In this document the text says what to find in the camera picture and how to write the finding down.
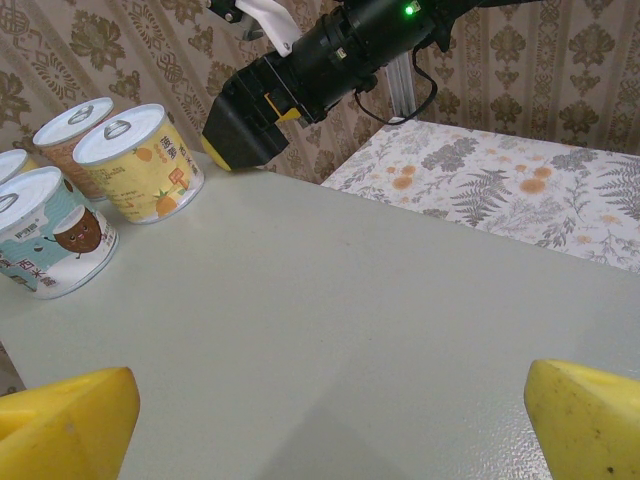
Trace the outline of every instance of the white cloth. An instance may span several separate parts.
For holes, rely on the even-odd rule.
[[[409,121],[323,185],[640,273],[640,157]]]

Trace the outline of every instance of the damask patterned wallpaper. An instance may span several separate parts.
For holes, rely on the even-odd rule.
[[[477,9],[452,49],[419,62],[440,91],[425,119],[640,153],[640,2],[545,0]],[[416,82],[418,100],[428,84]]]
[[[285,0],[303,31],[325,0]],[[0,148],[35,152],[37,129],[58,113],[99,96],[119,109],[157,102],[190,147],[215,95],[234,69],[267,51],[239,42],[214,24],[204,0],[0,0]],[[391,115],[387,82],[363,95],[365,106]],[[322,124],[283,131],[291,146],[268,168],[321,182],[379,124],[346,98]]]

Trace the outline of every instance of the can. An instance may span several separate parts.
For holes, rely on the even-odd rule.
[[[162,105],[126,110],[89,132],[74,160],[132,223],[162,220],[200,191],[204,174]]]
[[[22,149],[0,153],[0,185],[21,173],[38,168],[36,161]]]
[[[56,298],[84,285],[117,243],[116,230],[56,167],[0,186],[0,273],[35,297]]]
[[[73,149],[93,127],[115,115],[113,100],[96,98],[73,107],[47,122],[33,137],[33,143],[51,163],[75,183],[90,200],[103,200],[104,192],[89,174],[73,161]]]

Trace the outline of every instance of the table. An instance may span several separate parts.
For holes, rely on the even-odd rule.
[[[107,211],[119,251],[75,294],[0,284],[28,387],[133,369],[124,480],[549,478],[530,362],[640,377],[636,275],[268,172],[206,173],[166,221]]]

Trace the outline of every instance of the black wire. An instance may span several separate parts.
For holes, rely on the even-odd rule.
[[[417,54],[418,54],[418,51],[420,51],[421,49],[422,49],[421,45],[416,45],[414,47],[413,51],[411,52],[411,63],[413,63],[413,69],[416,71],[418,75],[420,75],[422,78],[426,78],[431,82],[431,93],[429,93],[429,96],[427,97],[427,99],[424,102],[422,102],[420,106],[416,108],[412,113],[410,113],[406,117],[402,117],[402,120],[398,120],[397,122],[387,122],[386,120],[383,120],[382,118],[378,117],[374,113],[364,108],[362,106],[362,103],[360,102],[360,94],[358,93],[358,91],[355,91],[353,93],[353,96],[356,100],[356,103],[364,113],[369,115],[371,118],[374,118],[377,121],[384,123],[385,125],[402,125],[403,123],[408,122],[409,120],[420,115],[422,112],[424,112],[427,109],[429,105],[431,105],[431,103],[435,100],[436,95],[438,93],[438,84],[435,82],[433,78],[429,76],[427,72],[425,72],[418,66]]]

